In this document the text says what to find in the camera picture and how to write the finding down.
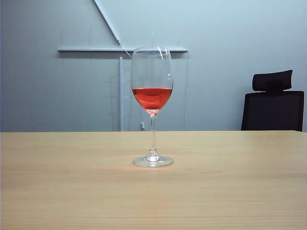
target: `white wall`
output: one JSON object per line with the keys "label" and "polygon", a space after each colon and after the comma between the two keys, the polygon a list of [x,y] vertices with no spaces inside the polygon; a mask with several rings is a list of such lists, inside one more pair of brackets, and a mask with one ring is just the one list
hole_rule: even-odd
{"label": "white wall", "polygon": [[[292,90],[306,91],[307,1],[100,5],[126,47],[189,50],[174,59],[174,94],[158,115],[159,130],[239,130],[254,73],[293,69]],[[2,131],[119,130],[121,54],[57,52],[60,46],[118,48],[92,0],[2,0],[1,29]],[[122,56],[131,96],[130,60]],[[134,100],[125,101],[125,115],[126,130],[139,130],[142,121],[149,128]]]}

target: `chair backrest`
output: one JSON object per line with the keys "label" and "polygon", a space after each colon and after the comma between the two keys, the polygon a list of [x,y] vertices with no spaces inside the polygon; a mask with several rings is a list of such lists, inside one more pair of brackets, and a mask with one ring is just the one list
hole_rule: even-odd
{"label": "chair backrest", "polygon": [[291,88],[292,70],[255,74],[253,90],[245,95],[241,130],[302,131],[304,92]]}

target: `wood grain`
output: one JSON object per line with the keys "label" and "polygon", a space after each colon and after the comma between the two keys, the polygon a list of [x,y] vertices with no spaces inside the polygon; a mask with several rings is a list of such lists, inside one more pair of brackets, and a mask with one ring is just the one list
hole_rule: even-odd
{"label": "wood grain", "polygon": [[3,230],[306,230],[307,134],[157,132],[171,166],[133,165],[149,132],[1,134]]}

